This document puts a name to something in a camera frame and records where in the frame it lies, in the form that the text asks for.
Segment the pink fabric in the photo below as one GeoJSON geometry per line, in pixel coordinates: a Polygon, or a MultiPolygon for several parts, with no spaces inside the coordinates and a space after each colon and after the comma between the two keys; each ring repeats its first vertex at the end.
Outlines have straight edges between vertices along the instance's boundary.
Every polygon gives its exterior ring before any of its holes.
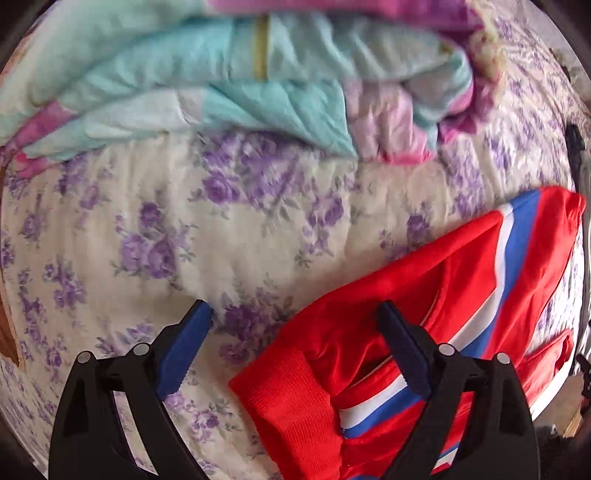
{"type": "Polygon", "coordinates": [[[28,158],[23,152],[14,157],[13,164],[17,175],[22,179],[33,178],[52,165],[47,157],[28,158]]]}
{"type": "Polygon", "coordinates": [[[463,95],[460,95],[456,98],[452,104],[447,109],[448,115],[457,115],[465,111],[472,101],[472,96],[474,95],[474,82],[470,84],[468,90],[463,95]]]}
{"type": "Polygon", "coordinates": [[[409,165],[432,157],[413,123],[413,99],[395,82],[350,82],[345,88],[349,133],[359,157],[409,165]]]}
{"type": "Polygon", "coordinates": [[[479,122],[484,122],[494,107],[495,85],[483,79],[475,80],[475,94],[469,107],[456,116],[450,116],[439,123],[439,143],[448,143],[458,133],[474,135],[479,122]]]}
{"type": "Polygon", "coordinates": [[[75,116],[74,112],[61,106],[57,101],[49,103],[45,108],[39,110],[26,125],[21,127],[12,142],[17,148],[31,145],[62,127],[75,116]]]}
{"type": "Polygon", "coordinates": [[[286,10],[346,10],[420,24],[439,30],[482,28],[478,15],[464,0],[207,0],[226,14],[256,14],[286,10]]]}

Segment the folded comforter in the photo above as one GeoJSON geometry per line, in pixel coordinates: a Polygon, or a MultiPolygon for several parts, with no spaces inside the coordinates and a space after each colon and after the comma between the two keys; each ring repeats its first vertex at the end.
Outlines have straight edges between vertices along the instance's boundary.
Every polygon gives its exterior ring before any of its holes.
{"type": "Polygon", "coordinates": [[[420,163],[494,110],[502,56],[465,0],[62,0],[0,90],[23,177],[115,141],[279,131],[420,163]]]}

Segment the red garment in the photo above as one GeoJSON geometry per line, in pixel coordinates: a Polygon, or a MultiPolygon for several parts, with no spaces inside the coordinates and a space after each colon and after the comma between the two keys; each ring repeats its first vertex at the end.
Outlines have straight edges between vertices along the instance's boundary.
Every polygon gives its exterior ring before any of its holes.
{"type": "MultiPolygon", "coordinates": [[[[230,382],[285,480],[379,477],[410,434],[423,404],[404,388],[376,329],[385,300],[437,343],[482,358],[506,352],[537,391],[532,365],[545,356],[525,361],[525,351],[583,208],[582,197],[559,187],[528,192],[288,322],[230,382]]],[[[468,410],[465,395],[446,448],[457,445],[468,410]]]]}
{"type": "Polygon", "coordinates": [[[517,369],[519,380],[531,405],[552,382],[554,376],[570,360],[574,349],[574,332],[565,330],[550,343],[537,349],[517,369]]]}

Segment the floral bedspread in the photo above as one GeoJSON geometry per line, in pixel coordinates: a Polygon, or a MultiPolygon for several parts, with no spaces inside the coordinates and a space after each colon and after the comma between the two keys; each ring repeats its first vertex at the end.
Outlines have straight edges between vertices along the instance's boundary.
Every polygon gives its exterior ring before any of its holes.
{"type": "MultiPolygon", "coordinates": [[[[574,121],[591,140],[589,113],[539,38],[495,18],[509,60],[498,115],[436,161],[363,164],[234,132],[111,145],[32,180],[7,171],[0,261],[24,369],[0,360],[0,410],[40,467],[78,352],[125,353],[199,298],[215,324],[168,411],[212,478],[279,478],[226,384],[284,322],[519,192],[572,188],[563,128],[574,121]]],[[[578,242],[531,349],[578,323],[582,275],[578,242]]]]}

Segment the yellow stripe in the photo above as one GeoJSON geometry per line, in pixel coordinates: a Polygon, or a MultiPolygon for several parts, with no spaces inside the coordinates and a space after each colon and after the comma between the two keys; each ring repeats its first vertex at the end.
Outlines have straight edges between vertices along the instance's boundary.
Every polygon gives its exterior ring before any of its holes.
{"type": "Polygon", "coordinates": [[[269,37],[269,15],[263,15],[256,21],[254,68],[257,80],[267,80],[267,45],[269,37]]]}

